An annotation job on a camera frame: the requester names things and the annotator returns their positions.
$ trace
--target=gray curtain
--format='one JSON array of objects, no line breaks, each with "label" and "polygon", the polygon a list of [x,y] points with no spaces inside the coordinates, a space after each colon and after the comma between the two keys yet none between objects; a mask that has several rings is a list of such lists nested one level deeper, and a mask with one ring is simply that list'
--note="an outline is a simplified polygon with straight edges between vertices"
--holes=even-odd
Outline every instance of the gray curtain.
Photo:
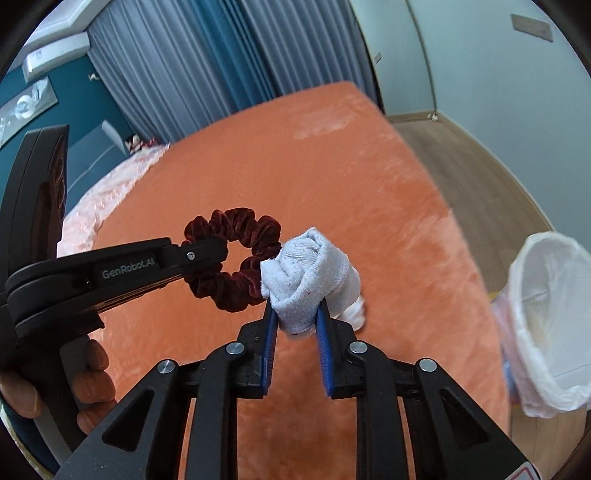
[{"label": "gray curtain", "polygon": [[372,66],[348,0],[238,0],[278,93],[350,80],[377,102]]},{"label": "gray curtain", "polygon": [[88,56],[144,138],[175,142],[235,112],[183,0],[112,0],[88,28]]}]

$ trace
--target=light switch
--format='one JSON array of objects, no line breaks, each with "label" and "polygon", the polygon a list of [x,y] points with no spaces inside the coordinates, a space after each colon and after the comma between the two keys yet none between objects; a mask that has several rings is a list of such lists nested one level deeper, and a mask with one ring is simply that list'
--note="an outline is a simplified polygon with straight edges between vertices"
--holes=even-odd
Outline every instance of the light switch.
[{"label": "light switch", "polygon": [[552,38],[552,29],[548,22],[515,14],[511,14],[511,22],[513,23],[513,29],[519,32],[543,38],[544,40],[554,41]]}]

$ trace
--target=velvet scrunchie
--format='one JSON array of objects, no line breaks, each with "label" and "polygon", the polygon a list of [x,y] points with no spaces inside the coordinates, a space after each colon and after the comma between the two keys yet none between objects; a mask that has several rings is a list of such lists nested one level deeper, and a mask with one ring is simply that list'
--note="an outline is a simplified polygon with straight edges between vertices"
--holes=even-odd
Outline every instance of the velvet scrunchie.
[{"label": "velvet scrunchie", "polygon": [[238,240],[251,249],[252,255],[242,261],[238,272],[222,272],[219,263],[185,276],[185,282],[198,299],[211,297],[217,308],[227,312],[241,312],[249,305],[262,303],[261,262],[279,254],[280,234],[279,222],[267,215],[255,220],[255,212],[249,208],[215,210],[210,221],[196,217],[185,227],[183,245],[216,236],[229,242]]}]

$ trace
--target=curtain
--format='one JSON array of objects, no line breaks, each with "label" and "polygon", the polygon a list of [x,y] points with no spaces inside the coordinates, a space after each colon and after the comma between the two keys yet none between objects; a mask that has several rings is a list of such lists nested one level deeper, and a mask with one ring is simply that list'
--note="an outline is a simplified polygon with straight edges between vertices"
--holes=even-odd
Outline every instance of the curtain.
[{"label": "curtain", "polygon": [[144,138],[175,142],[237,111],[188,2],[112,0],[88,56]]},{"label": "curtain", "polygon": [[237,110],[274,99],[270,72],[235,0],[191,0],[213,61]]},{"label": "curtain", "polygon": [[88,35],[97,73],[146,139],[176,142],[341,80],[378,100],[348,0],[112,0]]},{"label": "curtain", "polygon": [[378,101],[348,0],[234,0],[249,20],[280,95],[350,80]]}]

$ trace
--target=wall sign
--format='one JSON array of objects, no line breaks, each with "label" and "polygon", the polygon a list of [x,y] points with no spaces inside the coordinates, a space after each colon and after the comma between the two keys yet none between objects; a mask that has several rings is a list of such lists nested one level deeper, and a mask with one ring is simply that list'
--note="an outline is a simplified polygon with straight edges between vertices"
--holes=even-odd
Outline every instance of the wall sign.
[{"label": "wall sign", "polygon": [[0,148],[19,130],[57,103],[49,77],[37,80],[0,107]]}]

